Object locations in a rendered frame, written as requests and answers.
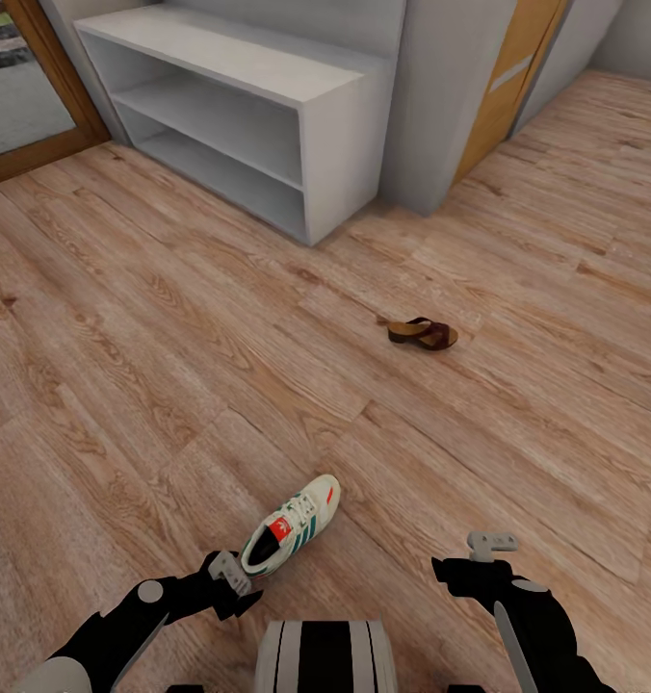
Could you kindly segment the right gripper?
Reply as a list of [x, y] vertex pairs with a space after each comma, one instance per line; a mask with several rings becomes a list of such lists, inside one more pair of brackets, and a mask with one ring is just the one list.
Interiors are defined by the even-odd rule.
[[493, 573], [513, 575], [509, 562], [494, 559], [494, 563], [480, 563], [467, 558], [447, 558], [443, 561], [433, 557], [433, 570], [438, 582], [447, 582], [453, 597], [476, 598], [482, 606], [483, 580]]

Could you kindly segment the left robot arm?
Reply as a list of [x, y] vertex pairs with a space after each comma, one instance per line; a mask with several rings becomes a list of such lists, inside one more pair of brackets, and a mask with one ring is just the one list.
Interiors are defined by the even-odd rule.
[[7, 693], [111, 693], [164, 625], [211, 606], [221, 620], [240, 617], [263, 594], [251, 587], [226, 550], [207, 555], [193, 575], [144, 580], [107, 617], [93, 613]]

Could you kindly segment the gym shoe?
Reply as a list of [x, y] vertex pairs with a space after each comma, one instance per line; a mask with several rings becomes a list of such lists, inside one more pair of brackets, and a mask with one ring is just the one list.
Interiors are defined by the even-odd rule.
[[341, 498], [341, 483], [321, 475], [269, 516], [247, 541], [240, 566], [248, 578], [264, 578], [320, 533]]

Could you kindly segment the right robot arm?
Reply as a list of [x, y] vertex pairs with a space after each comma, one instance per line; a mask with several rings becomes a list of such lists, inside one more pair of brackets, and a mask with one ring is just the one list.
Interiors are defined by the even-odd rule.
[[492, 552], [515, 552], [511, 532], [475, 530], [467, 558], [433, 557], [438, 582], [453, 597], [476, 598], [495, 617], [523, 693], [615, 693], [602, 683], [589, 661], [577, 655], [573, 626], [552, 591], [514, 575], [509, 562]]

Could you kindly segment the sandal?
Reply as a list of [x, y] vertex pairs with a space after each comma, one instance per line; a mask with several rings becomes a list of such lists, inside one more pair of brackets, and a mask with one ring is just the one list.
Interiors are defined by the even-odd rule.
[[401, 344], [415, 341], [428, 350], [437, 350], [452, 346], [458, 339], [458, 331], [444, 323], [417, 318], [408, 323], [392, 322], [389, 325], [389, 339]]

